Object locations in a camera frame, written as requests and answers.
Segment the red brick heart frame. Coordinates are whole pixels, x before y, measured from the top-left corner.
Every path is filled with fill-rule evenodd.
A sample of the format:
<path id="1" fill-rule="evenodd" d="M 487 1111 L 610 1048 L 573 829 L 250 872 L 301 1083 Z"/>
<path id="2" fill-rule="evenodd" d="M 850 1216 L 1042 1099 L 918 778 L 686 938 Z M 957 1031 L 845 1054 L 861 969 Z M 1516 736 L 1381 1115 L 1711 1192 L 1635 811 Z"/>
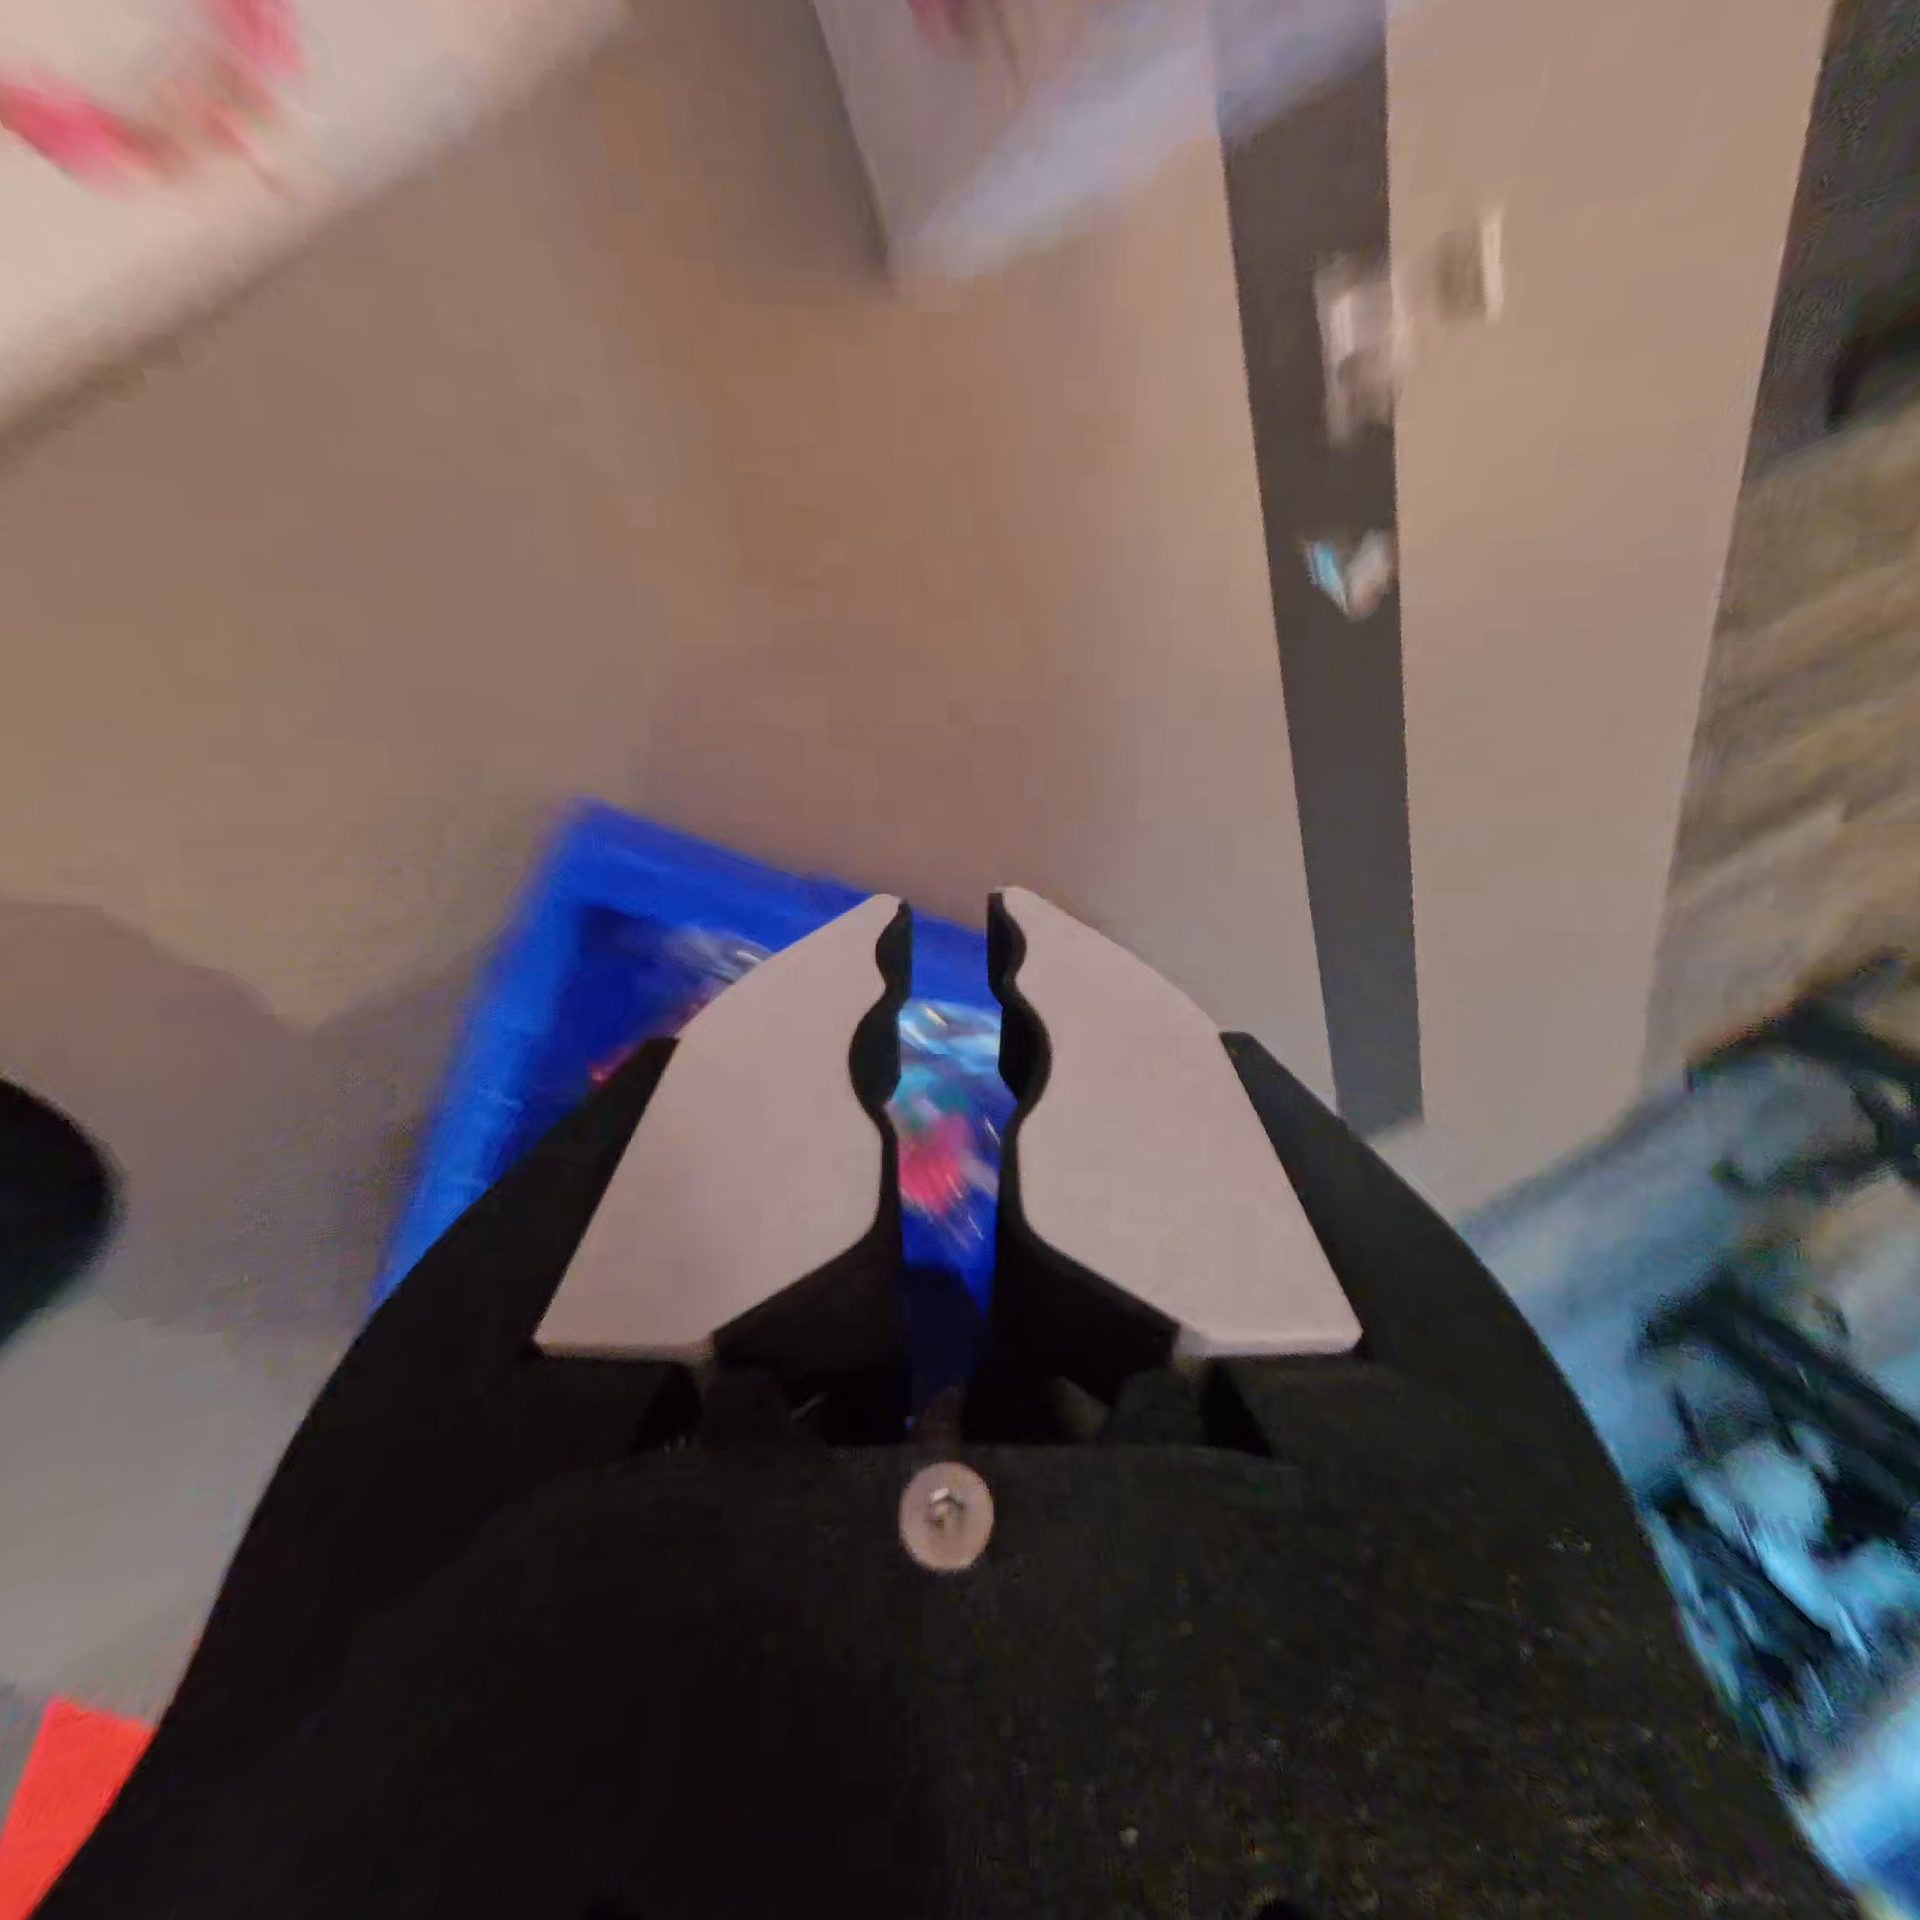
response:
<path id="1" fill-rule="evenodd" d="M 39 1715 L 2 1824 L 2 1917 L 29 1919 L 100 1827 L 153 1727 L 52 1696 Z"/>

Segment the grey desk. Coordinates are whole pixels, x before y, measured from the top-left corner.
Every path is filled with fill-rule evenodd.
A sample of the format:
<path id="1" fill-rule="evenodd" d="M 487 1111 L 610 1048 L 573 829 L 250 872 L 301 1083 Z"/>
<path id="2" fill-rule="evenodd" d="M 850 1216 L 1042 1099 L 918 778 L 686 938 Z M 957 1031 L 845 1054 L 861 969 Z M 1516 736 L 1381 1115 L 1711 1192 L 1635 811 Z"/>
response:
<path id="1" fill-rule="evenodd" d="M 171 1693 L 573 801 L 1330 1091 L 1217 147 L 949 298 L 859 189 L 807 5 L 639 5 L 6 459 L 5 1077 L 124 1214 L 5 1347 L 5 1745 Z"/>

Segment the clear plastic bag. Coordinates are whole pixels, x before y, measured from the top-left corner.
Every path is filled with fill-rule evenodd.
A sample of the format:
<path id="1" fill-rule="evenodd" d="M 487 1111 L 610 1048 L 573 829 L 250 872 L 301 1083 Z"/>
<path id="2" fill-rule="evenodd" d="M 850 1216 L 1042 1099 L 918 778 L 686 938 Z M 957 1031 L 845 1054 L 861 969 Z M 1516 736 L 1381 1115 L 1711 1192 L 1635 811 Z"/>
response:
<path id="1" fill-rule="evenodd" d="M 604 1086 L 646 1040 L 676 1038 L 723 990 L 781 945 L 755 941 L 713 921 L 622 917 L 609 907 L 590 913 L 564 1015 L 571 1050 L 567 1083 L 573 1091 Z M 926 1102 L 972 1110 L 997 1135 L 1013 1113 L 1013 1095 L 999 1072 L 1002 1021 L 982 1000 L 914 997 L 899 1021 L 901 1077 L 897 1106 Z M 991 1291 L 997 1218 L 987 1256 L 967 1265 L 918 1263 L 953 1274 L 985 1306 Z"/>

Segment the white heart print cardboard box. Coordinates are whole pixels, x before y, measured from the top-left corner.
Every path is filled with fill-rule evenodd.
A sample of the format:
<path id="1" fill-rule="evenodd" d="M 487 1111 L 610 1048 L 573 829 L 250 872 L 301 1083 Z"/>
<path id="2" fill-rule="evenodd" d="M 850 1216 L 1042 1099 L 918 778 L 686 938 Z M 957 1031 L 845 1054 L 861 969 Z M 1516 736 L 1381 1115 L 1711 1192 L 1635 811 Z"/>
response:
<path id="1" fill-rule="evenodd" d="M 901 283 L 1053 249 L 1385 48 L 1379 3 L 814 3 Z"/>

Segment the white heart print instruction booklet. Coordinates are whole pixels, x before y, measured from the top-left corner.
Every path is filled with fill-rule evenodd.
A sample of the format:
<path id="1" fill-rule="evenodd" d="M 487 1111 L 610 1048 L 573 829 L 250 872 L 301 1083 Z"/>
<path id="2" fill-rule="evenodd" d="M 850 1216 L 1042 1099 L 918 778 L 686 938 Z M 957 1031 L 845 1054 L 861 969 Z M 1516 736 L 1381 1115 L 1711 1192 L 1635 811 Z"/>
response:
<path id="1" fill-rule="evenodd" d="M 217 305 L 338 208 L 587 59 L 626 19 L 610 3 L 318 3 L 291 14 L 295 72 L 239 152 L 165 177 L 84 182 L 5 136 L 5 429 Z"/>

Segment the blue plastic bin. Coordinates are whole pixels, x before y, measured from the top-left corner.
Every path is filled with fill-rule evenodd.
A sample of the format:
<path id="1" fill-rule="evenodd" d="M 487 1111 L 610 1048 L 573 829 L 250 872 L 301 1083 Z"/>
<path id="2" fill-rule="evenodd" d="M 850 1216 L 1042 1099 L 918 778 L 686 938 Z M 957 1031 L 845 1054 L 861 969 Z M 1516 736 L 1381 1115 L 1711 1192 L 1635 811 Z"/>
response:
<path id="1" fill-rule="evenodd" d="M 549 1363 L 601 1363 L 543 1358 L 534 1330 L 650 1098 L 650 1050 L 673 1038 L 643 1042 L 594 1091 L 569 1086 L 564 1015 L 590 913 L 713 921 L 787 949 L 868 899 L 610 808 L 585 808 L 561 829 L 466 1018 L 367 1330 L 353 1349 L 387 1405 L 475 1425 L 481 1408 L 531 1394 Z M 906 1001 L 980 1000 L 999 1015 L 985 935 L 913 920 Z M 902 1238 L 908 1415 L 972 1373 L 987 1307 L 953 1274 L 908 1263 Z"/>

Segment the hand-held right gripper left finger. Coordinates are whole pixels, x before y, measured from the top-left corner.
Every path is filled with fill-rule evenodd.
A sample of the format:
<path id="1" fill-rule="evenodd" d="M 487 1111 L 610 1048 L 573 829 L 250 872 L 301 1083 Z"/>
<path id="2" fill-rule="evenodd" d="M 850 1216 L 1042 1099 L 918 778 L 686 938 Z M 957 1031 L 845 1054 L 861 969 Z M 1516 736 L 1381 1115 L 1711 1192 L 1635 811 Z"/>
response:
<path id="1" fill-rule="evenodd" d="M 871 897 L 719 990 L 653 1075 L 534 1330 L 553 1360 L 769 1376 L 908 1423 L 889 1104 L 914 920 Z"/>

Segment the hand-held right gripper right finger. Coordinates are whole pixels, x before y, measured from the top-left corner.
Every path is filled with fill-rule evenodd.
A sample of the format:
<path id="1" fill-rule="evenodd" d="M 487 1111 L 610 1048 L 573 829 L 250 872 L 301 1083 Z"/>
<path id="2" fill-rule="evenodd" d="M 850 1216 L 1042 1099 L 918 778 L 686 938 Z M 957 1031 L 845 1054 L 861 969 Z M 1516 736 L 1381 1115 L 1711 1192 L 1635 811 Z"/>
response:
<path id="1" fill-rule="evenodd" d="M 979 1427 L 1049 1427 L 1067 1386 L 1347 1360 L 1359 1319 L 1212 1018 L 1025 888 L 989 904 L 997 1257 Z"/>

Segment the pile of colourful flower pieces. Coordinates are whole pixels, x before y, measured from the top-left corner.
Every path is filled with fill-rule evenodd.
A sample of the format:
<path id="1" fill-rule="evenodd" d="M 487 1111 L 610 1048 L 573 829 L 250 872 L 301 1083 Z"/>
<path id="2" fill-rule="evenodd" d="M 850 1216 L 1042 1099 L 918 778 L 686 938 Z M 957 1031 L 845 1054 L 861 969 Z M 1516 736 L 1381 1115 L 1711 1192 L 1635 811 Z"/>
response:
<path id="1" fill-rule="evenodd" d="M 985 1257 L 999 1181 L 991 1126 L 926 1102 L 897 1106 L 892 1122 L 908 1253 L 926 1265 Z"/>

